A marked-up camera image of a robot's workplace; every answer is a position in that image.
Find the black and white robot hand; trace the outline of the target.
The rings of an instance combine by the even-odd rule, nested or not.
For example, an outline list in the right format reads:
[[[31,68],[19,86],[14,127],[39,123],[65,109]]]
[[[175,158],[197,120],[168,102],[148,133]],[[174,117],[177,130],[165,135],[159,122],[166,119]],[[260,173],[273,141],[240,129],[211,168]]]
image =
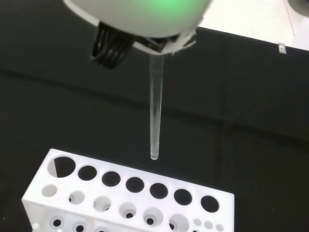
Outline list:
[[[97,28],[91,60],[113,69],[132,48],[163,56],[196,42],[210,0],[66,0],[77,16]]]

